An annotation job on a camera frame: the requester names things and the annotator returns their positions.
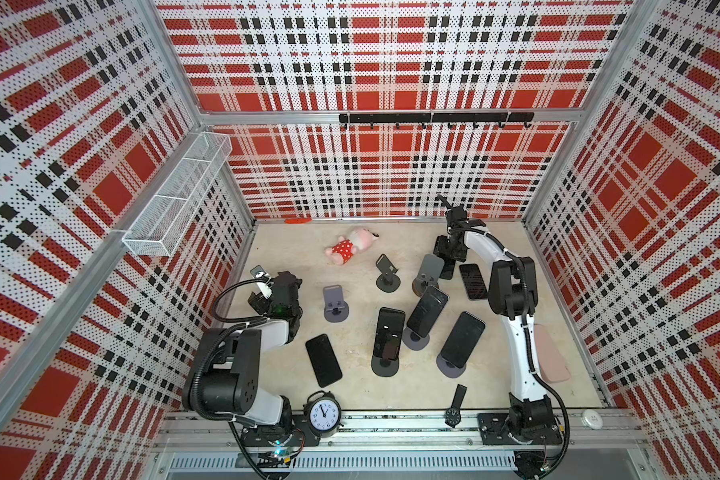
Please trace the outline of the black wristwatch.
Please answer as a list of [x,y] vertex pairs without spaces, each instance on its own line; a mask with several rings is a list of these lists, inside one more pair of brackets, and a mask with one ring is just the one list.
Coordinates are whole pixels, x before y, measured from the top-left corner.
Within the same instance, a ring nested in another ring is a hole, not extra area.
[[462,384],[458,384],[454,392],[451,405],[445,410],[444,422],[450,428],[455,428],[461,423],[461,407],[466,396],[466,392],[467,387]]

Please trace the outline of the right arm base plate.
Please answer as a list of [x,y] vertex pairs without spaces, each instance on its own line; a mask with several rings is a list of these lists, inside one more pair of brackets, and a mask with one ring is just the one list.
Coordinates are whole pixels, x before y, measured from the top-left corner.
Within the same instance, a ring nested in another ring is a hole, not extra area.
[[521,426],[508,413],[480,413],[478,432],[484,445],[560,446],[563,436],[555,421],[535,426]]

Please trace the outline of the pink plush toy red dress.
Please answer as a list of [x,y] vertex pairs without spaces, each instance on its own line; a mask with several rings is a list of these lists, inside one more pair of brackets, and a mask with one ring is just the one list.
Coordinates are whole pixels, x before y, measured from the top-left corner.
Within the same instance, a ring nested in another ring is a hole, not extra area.
[[379,235],[366,228],[354,228],[348,236],[339,236],[338,242],[325,249],[326,257],[336,265],[344,265],[356,254],[368,250]]

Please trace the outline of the dark stand centre front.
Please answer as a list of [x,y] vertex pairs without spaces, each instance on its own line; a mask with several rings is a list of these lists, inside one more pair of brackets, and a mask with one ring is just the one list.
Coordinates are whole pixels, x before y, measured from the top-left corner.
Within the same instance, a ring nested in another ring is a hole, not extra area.
[[372,372],[379,377],[393,377],[399,371],[399,367],[400,361],[398,358],[386,359],[378,356],[371,357]]

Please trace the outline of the grey stand front right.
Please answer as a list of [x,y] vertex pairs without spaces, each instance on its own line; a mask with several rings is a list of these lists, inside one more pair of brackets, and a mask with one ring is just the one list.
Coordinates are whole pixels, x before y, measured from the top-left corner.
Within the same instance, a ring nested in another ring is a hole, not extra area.
[[459,378],[466,370],[466,367],[458,367],[446,360],[441,354],[436,357],[436,366],[438,370],[447,378]]

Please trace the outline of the grey stand back centre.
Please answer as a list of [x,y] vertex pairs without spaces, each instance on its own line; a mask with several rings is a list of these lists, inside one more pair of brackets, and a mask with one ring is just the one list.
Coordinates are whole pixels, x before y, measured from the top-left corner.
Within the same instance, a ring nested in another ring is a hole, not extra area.
[[381,254],[376,260],[375,265],[380,272],[380,275],[376,279],[376,286],[385,293],[395,292],[401,284],[401,280],[397,276],[398,269],[386,254]]

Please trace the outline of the grey stand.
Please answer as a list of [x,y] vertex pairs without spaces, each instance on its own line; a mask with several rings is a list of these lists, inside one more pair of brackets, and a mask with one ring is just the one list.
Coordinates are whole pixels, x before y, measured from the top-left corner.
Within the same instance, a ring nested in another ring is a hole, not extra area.
[[376,286],[385,293],[395,292],[401,284],[401,280],[397,276],[398,269],[386,254],[381,254],[376,260],[375,265],[380,272],[380,275],[376,279]]
[[439,278],[445,261],[434,254],[426,254],[423,257],[419,271],[412,282],[414,294],[421,297],[428,287],[439,287]]
[[447,378],[459,378],[466,370],[466,367],[458,367],[446,360],[441,354],[436,357],[436,366],[438,370]]
[[344,299],[341,285],[331,285],[323,288],[324,318],[329,323],[341,323],[349,316],[349,305]]
[[412,351],[423,350],[430,342],[430,336],[420,336],[410,328],[406,327],[402,333],[402,343]]

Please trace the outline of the red marker pen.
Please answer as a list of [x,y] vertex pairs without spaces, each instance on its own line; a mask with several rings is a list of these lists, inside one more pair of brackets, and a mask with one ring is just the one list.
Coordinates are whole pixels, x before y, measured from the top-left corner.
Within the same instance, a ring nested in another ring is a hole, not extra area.
[[285,219],[285,220],[284,220],[284,223],[286,223],[286,224],[298,225],[298,224],[306,224],[306,223],[309,223],[309,222],[311,222],[311,221],[312,221],[311,218],[308,218],[308,217],[299,217],[299,218],[288,218],[288,219]]

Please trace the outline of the pink phone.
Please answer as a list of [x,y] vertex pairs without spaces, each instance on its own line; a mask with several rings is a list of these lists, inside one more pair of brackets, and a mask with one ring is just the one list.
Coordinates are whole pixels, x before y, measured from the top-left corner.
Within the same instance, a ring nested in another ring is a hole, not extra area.
[[535,326],[534,339],[542,379],[550,384],[568,381],[571,374],[567,362],[544,325]]

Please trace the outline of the grey stand back right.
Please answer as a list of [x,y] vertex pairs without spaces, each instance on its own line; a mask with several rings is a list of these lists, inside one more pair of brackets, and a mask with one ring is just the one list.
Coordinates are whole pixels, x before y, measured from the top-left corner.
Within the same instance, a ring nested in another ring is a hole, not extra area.
[[419,271],[412,282],[414,294],[421,297],[428,287],[439,287],[439,278],[445,261],[434,254],[426,254],[423,257]]

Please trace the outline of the black phone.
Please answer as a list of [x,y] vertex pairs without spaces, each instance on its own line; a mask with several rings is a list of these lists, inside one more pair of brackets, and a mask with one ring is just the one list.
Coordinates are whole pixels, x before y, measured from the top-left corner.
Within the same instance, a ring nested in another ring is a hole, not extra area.
[[373,347],[375,358],[387,361],[399,359],[405,322],[406,314],[402,310],[389,307],[379,310]]
[[415,341],[421,341],[429,336],[448,300],[448,295],[438,288],[434,286],[426,288],[406,323]]
[[449,333],[440,356],[452,367],[463,369],[483,332],[485,323],[471,313],[462,312]]
[[487,300],[488,289],[483,279],[480,267],[469,263],[459,266],[460,275],[469,300]]
[[343,378],[343,373],[327,334],[305,342],[305,347],[320,387],[327,387]]

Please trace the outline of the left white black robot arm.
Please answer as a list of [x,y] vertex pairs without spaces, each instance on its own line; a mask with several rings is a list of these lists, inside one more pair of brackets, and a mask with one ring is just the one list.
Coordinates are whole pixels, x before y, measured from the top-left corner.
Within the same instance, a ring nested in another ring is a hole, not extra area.
[[[228,317],[218,311],[221,300],[240,287],[256,284],[249,305],[255,314]],[[183,407],[211,421],[239,423],[248,428],[293,429],[290,401],[259,385],[262,354],[294,340],[303,309],[302,280],[289,271],[275,276],[261,268],[252,277],[224,289],[211,307],[222,326],[201,337],[182,393]]]

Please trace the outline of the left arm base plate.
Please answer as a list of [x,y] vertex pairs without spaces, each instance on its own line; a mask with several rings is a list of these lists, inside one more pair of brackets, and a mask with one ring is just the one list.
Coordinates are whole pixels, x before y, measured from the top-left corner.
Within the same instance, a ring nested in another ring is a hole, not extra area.
[[245,427],[241,434],[245,447],[315,447],[320,444],[320,438],[309,428],[307,417],[302,413],[292,416],[292,425],[289,428],[281,425],[260,425],[256,428]]

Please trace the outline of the white round cap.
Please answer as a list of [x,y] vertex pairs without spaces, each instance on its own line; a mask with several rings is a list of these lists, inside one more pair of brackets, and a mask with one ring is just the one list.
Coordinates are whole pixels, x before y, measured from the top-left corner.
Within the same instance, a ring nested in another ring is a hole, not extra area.
[[601,414],[595,409],[584,409],[580,414],[580,420],[583,426],[592,430],[601,430],[604,426]]

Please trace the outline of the grey stand left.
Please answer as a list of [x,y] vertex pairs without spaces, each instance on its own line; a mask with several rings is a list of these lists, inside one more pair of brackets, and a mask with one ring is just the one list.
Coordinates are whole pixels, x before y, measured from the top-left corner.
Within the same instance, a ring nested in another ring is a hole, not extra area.
[[331,285],[323,288],[324,318],[329,323],[341,323],[349,316],[349,305],[344,299],[341,285]]

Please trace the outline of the black hook rail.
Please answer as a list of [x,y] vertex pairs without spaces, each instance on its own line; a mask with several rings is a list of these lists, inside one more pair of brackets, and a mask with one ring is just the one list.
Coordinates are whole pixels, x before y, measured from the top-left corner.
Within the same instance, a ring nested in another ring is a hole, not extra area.
[[338,115],[338,121],[341,125],[368,125],[375,126],[381,124],[481,124],[494,123],[503,126],[507,123],[520,123],[523,125],[530,124],[535,117],[534,112],[485,112],[485,113],[469,113],[469,112],[427,112],[427,113],[345,113]]

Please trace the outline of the black alarm clock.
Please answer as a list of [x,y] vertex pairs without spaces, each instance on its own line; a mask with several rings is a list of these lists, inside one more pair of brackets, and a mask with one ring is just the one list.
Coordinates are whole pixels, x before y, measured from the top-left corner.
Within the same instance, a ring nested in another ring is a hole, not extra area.
[[331,392],[314,392],[307,398],[303,413],[310,431],[316,437],[332,436],[341,426],[342,408]]

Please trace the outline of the grey stand centre middle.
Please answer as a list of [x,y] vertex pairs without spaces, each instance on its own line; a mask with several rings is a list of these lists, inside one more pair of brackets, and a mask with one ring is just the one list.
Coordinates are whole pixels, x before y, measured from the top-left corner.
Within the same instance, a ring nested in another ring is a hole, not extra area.
[[420,336],[410,328],[406,327],[402,333],[402,343],[412,351],[423,350],[430,342],[430,336]]

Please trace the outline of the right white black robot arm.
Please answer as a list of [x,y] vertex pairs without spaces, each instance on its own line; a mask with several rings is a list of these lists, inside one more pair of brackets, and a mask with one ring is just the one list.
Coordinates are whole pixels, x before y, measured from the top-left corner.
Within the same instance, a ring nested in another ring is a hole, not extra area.
[[483,221],[470,219],[464,207],[451,205],[441,195],[436,200],[445,208],[447,233],[437,238],[434,254],[454,263],[464,262],[467,252],[472,251],[491,266],[488,303],[505,328],[511,359],[508,430],[528,442],[557,426],[552,402],[564,405],[560,395],[540,376],[534,338],[538,304],[534,261],[505,247],[485,229]]

